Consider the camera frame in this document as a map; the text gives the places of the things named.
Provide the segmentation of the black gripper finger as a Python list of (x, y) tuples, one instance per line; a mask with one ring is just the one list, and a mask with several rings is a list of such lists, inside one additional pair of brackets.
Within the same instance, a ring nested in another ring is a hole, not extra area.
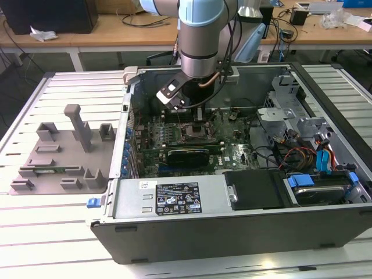
[(203, 110), (196, 108), (194, 111), (194, 134), (201, 135), (204, 125)]

